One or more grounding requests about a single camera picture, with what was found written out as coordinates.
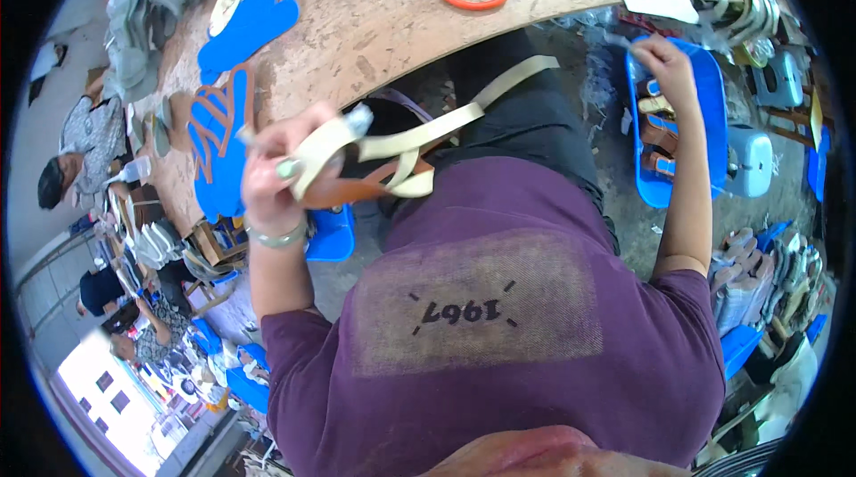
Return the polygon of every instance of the purple shirt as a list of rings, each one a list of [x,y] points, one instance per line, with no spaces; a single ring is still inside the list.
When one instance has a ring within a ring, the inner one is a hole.
[[[387,247],[334,325],[262,319],[268,423],[296,474],[414,475],[485,434],[557,424],[686,467],[710,434],[725,383],[706,279],[640,282],[558,173],[454,165]]]

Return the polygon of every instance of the black pants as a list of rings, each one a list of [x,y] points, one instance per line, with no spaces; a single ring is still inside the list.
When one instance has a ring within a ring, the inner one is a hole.
[[[187,318],[193,315],[193,307],[190,301],[184,296],[184,289],[181,287],[181,281],[196,282],[196,278],[183,261],[170,261],[160,271],[157,272],[157,279],[160,280],[160,294],[168,300],[170,304],[178,307],[178,311]]]
[[[537,54],[523,29],[453,53],[447,63],[457,103],[468,104],[504,71]],[[597,186],[597,169],[582,120],[572,112],[559,79],[551,70],[542,70],[500,96],[487,107],[483,118],[461,129],[459,139],[459,147],[439,150],[426,157],[437,172],[485,156],[528,160],[558,172],[579,186],[604,215],[604,192]],[[401,209],[408,212],[415,208]],[[604,216],[604,222],[618,255],[615,226],[609,217]]]

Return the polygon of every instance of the bracelet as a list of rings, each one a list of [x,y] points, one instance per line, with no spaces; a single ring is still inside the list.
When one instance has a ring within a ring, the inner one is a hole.
[[[285,234],[284,236],[265,236],[264,234],[255,231],[251,226],[245,226],[244,230],[247,231],[247,235],[250,236],[250,239],[258,242],[259,244],[269,247],[269,248],[282,248],[299,241],[300,239],[305,239],[306,237],[306,218],[302,218],[300,223],[294,227],[294,229]]]

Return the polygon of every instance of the white wall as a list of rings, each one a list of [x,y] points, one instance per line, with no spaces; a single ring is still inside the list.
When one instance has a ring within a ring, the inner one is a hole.
[[[50,25],[48,38],[103,20],[106,7],[107,0],[65,0]]]
[[[85,212],[61,202],[52,211],[38,207],[38,177],[50,158],[57,155],[60,128],[82,95],[86,73],[108,65],[103,49],[106,15],[68,36],[69,51],[60,68],[45,78],[41,95],[27,107],[19,104],[16,130],[9,162],[8,198],[4,233],[8,238],[8,260],[17,274],[37,251],[66,230]]]
[[[51,261],[22,286],[16,297],[25,321],[24,333],[47,373],[63,360],[105,317],[80,317],[74,304],[80,297],[80,277],[95,268],[96,241],[90,239]]]

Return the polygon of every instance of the hand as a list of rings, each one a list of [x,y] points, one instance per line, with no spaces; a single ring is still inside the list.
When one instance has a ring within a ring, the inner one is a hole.
[[[149,308],[149,303],[145,301],[145,299],[141,296],[134,297],[134,302],[137,304],[137,308],[140,309],[141,313],[147,313],[152,311]]]
[[[658,34],[633,44],[630,52],[645,65],[660,85],[660,90],[678,119],[687,112],[700,111],[695,77],[687,55]]]
[[[304,210],[288,187],[300,175],[301,163],[288,156],[315,129],[336,117],[336,110],[329,104],[318,102],[256,135],[241,183],[241,199],[249,226],[265,236],[283,236],[300,224]],[[323,174],[333,172],[338,176],[340,171],[325,170]]]

